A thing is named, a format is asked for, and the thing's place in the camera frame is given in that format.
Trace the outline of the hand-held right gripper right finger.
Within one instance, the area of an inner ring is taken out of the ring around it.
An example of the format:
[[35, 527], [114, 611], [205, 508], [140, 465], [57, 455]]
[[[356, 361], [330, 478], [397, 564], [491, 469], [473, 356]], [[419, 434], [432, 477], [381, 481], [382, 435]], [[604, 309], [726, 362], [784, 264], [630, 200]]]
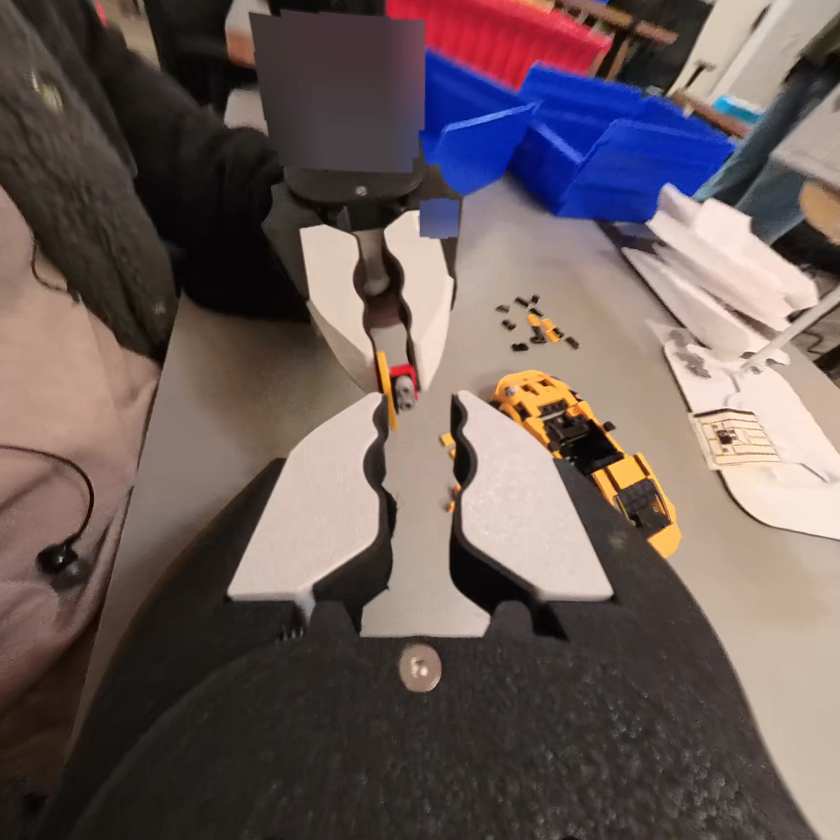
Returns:
[[524, 606], [536, 634], [561, 634], [558, 603], [614, 595], [564, 483], [561, 462], [472, 392], [451, 398], [454, 475], [451, 580], [492, 616]]

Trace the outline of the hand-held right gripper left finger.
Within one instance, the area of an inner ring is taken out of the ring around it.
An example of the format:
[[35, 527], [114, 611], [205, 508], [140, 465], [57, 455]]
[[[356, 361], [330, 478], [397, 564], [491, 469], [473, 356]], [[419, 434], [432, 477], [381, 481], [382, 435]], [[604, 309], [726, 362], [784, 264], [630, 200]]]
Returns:
[[283, 461], [227, 587], [232, 602], [288, 602], [306, 625], [339, 603], [359, 632], [392, 574], [395, 504], [384, 488], [386, 398], [362, 397]]

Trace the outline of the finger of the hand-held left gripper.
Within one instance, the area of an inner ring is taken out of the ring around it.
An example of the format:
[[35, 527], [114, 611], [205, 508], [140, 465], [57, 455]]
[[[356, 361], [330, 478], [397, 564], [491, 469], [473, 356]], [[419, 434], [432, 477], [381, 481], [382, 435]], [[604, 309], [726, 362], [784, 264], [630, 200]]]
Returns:
[[364, 267], [356, 237], [321, 224], [300, 231], [311, 319], [363, 392], [381, 392], [369, 302], [358, 288]]
[[406, 354], [420, 392], [427, 391], [443, 358], [455, 279], [442, 242], [421, 236], [419, 211], [407, 211], [384, 230], [385, 267], [394, 277]]

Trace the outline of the orange lego tile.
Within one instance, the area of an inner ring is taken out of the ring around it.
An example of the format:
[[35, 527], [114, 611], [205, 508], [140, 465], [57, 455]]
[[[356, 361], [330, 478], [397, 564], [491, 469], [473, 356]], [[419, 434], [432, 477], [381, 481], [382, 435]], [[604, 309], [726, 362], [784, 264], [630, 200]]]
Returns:
[[383, 351], [376, 351], [374, 360], [380, 391], [386, 399], [388, 424], [390, 430], [395, 432], [397, 429], [397, 411], [392, 389], [391, 368]]

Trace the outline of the pile of small lego parts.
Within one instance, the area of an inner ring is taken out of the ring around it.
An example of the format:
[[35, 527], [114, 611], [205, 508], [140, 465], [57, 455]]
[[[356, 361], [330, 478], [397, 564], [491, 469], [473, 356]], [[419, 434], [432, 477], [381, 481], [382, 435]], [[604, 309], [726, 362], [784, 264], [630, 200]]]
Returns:
[[513, 354], [525, 354], [539, 347], [564, 345], [578, 350], [581, 342], [563, 331], [543, 309], [542, 296], [538, 293], [516, 296], [510, 302], [499, 303], [494, 314], [505, 334], [509, 337], [509, 350]]

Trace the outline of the orange lego car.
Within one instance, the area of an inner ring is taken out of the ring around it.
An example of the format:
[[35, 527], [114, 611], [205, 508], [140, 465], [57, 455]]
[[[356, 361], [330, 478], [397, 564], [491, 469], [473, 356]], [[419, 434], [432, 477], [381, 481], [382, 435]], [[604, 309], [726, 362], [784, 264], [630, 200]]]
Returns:
[[576, 468], [659, 555], [667, 559], [678, 549], [676, 509], [646, 458], [627, 453], [615, 425], [601, 422], [566, 383], [540, 371], [509, 374], [490, 404]]

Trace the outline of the sticker sheet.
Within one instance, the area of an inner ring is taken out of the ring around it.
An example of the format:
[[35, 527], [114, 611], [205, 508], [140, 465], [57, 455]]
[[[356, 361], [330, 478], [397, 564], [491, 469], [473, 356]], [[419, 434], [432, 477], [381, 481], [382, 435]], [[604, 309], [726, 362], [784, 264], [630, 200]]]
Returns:
[[754, 413], [721, 408], [688, 415], [707, 467], [777, 465], [782, 458]]

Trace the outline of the red plastic bin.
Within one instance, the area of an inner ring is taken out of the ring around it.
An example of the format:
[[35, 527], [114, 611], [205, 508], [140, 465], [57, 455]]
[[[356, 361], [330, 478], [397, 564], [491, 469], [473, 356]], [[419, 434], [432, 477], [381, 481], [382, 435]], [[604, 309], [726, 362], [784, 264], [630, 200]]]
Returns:
[[534, 64], [589, 76], [612, 38], [559, 12], [512, 1], [388, 1], [389, 18], [422, 20], [428, 49], [519, 86]]

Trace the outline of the clear plastic parts bag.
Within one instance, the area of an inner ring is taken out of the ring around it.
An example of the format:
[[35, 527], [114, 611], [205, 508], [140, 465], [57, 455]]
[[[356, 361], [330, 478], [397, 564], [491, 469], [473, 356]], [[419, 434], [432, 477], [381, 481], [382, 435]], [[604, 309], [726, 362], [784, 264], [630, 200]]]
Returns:
[[699, 381], [710, 381], [712, 372], [707, 358], [700, 352], [682, 329], [666, 329], [662, 338], [662, 350], [665, 361], [673, 376], [681, 376]]

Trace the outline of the white book stand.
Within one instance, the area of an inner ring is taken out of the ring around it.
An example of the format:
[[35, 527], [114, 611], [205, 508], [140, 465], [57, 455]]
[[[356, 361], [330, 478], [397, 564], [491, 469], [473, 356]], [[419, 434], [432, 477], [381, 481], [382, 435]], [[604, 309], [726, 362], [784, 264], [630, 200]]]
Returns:
[[[665, 330], [681, 329], [648, 325], [661, 350]], [[763, 525], [838, 541], [838, 444], [807, 407], [801, 389], [789, 381], [791, 351], [777, 350], [758, 362], [724, 362], [682, 330], [699, 346], [712, 372], [710, 381], [673, 376], [687, 416], [721, 408], [754, 413], [782, 458], [777, 465], [712, 470], [730, 497]]]

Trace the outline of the black fleece jacket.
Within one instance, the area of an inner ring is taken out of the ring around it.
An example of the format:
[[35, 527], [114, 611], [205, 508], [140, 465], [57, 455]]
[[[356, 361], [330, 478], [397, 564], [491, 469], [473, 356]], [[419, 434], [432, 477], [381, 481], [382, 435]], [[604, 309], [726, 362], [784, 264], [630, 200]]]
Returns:
[[162, 363], [178, 308], [170, 257], [129, 167], [12, 2], [1, 7], [1, 176], [73, 299]]

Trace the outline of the stack of white paper bags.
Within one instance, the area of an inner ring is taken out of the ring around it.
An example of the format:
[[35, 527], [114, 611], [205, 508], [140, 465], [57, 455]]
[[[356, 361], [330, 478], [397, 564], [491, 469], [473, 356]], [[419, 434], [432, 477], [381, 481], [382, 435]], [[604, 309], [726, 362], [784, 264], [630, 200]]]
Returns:
[[724, 362], [761, 351], [820, 300], [814, 280], [756, 238], [751, 222], [666, 184], [642, 233], [621, 247], [673, 317]]

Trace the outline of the background wooden desk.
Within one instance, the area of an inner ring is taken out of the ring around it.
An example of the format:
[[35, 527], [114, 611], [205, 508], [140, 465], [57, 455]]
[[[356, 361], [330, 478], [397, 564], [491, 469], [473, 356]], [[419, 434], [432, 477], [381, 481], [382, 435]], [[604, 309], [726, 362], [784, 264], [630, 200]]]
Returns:
[[627, 13], [608, 3], [594, 1], [554, 1], [553, 6], [567, 14], [576, 14], [583, 21], [594, 19], [612, 31], [612, 44], [605, 56], [593, 64], [591, 76], [614, 81], [627, 61], [631, 48], [640, 39], [655, 46], [671, 46], [678, 34], [647, 21], [644, 17]]

